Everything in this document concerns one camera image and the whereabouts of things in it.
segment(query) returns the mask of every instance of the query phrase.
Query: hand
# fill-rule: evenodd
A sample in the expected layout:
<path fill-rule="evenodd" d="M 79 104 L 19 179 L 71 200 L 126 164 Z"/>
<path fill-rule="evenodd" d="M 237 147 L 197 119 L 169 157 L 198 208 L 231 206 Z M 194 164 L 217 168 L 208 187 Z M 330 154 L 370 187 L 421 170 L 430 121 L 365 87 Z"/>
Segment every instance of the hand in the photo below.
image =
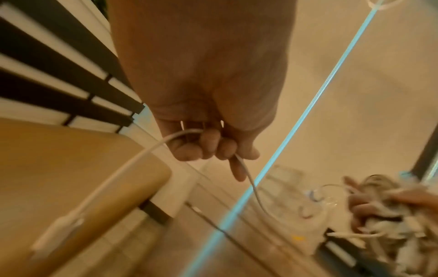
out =
<path fill-rule="evenodd" d="M 360 190 L 359 183 L 350 177 L 344 177 L 344 183 Z M 425 208 L 429 216 L 438 219 L 438 196 L 428 193 L 423 189 L 406 190 L 389 196 L 399 203 L 411 204 Z M 370 204 L 371 199 L 366 194 L 355 193 L 348 197 L 348 208 L 353 215 L 351 229 L 360 233 L 360 227 L 364 227 L 367 218 L 377 215 L 377 208 Z"/>
<path fill-rule="evenodd" d="M 287 70 L 295 0 L 275 3 L 109 1 L 120 62 L 163 136 L 204 129 L 168 143 L 181 161 L 257 159 L 253 143 L 273 121 Z"/>

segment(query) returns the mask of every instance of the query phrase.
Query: wooden surface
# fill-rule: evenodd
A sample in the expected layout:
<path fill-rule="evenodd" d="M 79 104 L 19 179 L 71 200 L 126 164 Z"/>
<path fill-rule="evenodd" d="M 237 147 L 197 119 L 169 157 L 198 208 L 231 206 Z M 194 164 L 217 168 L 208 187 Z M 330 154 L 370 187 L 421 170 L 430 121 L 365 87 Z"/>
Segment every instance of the wooden surface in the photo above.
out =
<path fill-rule="evenodd" d="M 82 228 L 60 250 L 44 261 L 29 261 L 38 236 L 141 149 L 116 134 L 0 119 L 2 275 L 48 275 L 155 193 L 171 171 L 149 155 L 91 207 Z"/>

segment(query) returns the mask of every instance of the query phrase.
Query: black slat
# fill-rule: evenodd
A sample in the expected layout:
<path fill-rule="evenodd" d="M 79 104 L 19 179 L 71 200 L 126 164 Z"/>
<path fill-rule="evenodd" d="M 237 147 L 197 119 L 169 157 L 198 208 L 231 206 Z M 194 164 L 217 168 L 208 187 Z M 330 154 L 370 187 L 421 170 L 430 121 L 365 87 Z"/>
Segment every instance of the black slat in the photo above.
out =
<path fill-rule="evenodd" d="M 129 116 L 5 71 L 0 71 L 0 84 L 0 97 L 116 125 L 129 126 L 132 122 Z"/>
<path fill-rule="evenodd" d="M 99 79 L 4 19 L 0 19 L 0 52 L 130 111 L 143 104 Z"/>
<path fill-rule="evenodd" d="M 438 125 L 433 130 L 432 135 L 429 137 L 428 142 L 423 148 L 420 156 L 415 162 L 414 167 L 411 170 L 411 173 L 419 180 L 423 179 L 424 174 L 426 174 L 427 170 L 431 166 L 434 161 L 436 155 L 438 154 Z"/>
<path fill-rule="evenodd" d="M 88 59 L 131 87 L 118 58 L 56 0 L 9 0 Z"/>

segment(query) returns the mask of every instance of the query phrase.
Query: blue led light strip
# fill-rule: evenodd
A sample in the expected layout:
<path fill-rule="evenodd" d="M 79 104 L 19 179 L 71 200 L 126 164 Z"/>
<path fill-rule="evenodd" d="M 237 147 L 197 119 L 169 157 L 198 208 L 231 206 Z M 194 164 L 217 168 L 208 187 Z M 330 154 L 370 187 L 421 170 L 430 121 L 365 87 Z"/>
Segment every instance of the blue led light strip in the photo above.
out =
<path fill-rule="evenodd" d="M 269 159 L 268 163 L 263 167 L 259 175 L 254 180 L 254 185 L 257 186 L 259 182 L 263 179 L 263 177 L 266 175 L 268 170 L 272 167 L 275 160 L 278 158 L 280 153 L 283 151 L 284 147 L 289 143 L 289 141 L 292 139 L 293 135 L 297 132 L 298 128 L 301 126 L 303 121 L 306 119 L 309 112 L 312 110 L 313 106 L 316 104 L 318 99 L 321 97 L 327 86 L 329 85 L 330 81 L 333 79 L 341 65 L 344 63 L 345 59 L 350 54 L 353 47 L 356 45 L 356 42 L 359 40 L 359 38 L 364 33 L 365 29 L 368 27 L 369 23 L 373 19 L 374 15 L 376 14 L 377 10 L 379 9 L 380 5 L 382 4 L 383 0 L 379 0 L 379 2 L 374 6 L 374 8 L 371 10 L 371 12 L 368 14 L 368 16 L 365 18 L 364 23 L 362 23 L 362 26 L 360 26 L 359 30 L 357 31 L 356 35 L 354 36 L 353 40 L 348 45 L 347 49 L 341 56 L 341 59 L 339 59 L 336 66 L 333 68 L 330 75 L 325 80 L 324 84 L 319 89 L 318 93 L 315 95 L 313 100 L 310 102 L 309 106 L 307 106 L 306 110 L 303 112 L 303 114 L 300 116 L 298 121 L 295 123 L 292 130 L 289 132 L 289 134 L 286 136 L 286 138 L 283 140 L 281 145 L 278 147 L 278 149 L 275 151 L 274 155 Z M 233 207 L 233 209 L 226 215 L 225 219 L 220 223 L 219 227 L 222 230 L 227 230 L 236 219 L 236 216 L 240 213 L 240 211 L 245 206 L 246 202 L 250 198 L 252 194 L 252 187 L 249 187 L 247 191 L 243 194 L 243 196 L 239 199 L 237 204 Z M 198 270 L 201 268 L 202 264 L 207 260 L 208 256 L 211 254 L 213 249 L 217 246 L 217 244 L 220 242 L 220 240 L 223 238 L 223 235 L 219 231 L 215 231 L 208 242 L 205 244 L 203 249 L 200 251 L 198 256 L 194 259 L 194 261 L 188 265 L 188 267 L 184 270 L 184 272 L 181 274 L 181 277 L 193 277 L 196 275 Z"/>

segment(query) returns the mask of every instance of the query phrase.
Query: another person's hand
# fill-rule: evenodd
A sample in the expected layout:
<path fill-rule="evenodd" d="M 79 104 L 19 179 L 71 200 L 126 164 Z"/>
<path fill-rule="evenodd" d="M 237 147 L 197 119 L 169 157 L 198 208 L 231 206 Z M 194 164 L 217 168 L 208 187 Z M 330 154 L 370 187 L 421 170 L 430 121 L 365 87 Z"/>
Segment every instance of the another person's hand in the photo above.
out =
<path fill-rule="evenodd" d="M 344 177 L 344 183 L 355 189 L 359 188 L 359 183 L 350 177 Z M 425 208 L 430 218 L 438 220 L 438 196 L 428 193 L 422 189 L 406 190 L 397 194 L 390 195 L 392 200 L 411 204 Z M 360 233 L 360 227 L 363 227 L 367 218 L 375 216 L 377 209 L 370 204 L 370 198 L 366 194 L 354 193 L 348 197 L 348 208 L 353 217 L 351 220 L 351 229 L 353 232 Z"/>
<path fill-rule="evenodd" d="M 110 0 L 120 62 L 175 158 L 257 159 L 256 137 L 273 121 L 287 70 L 295 0 Z"/>

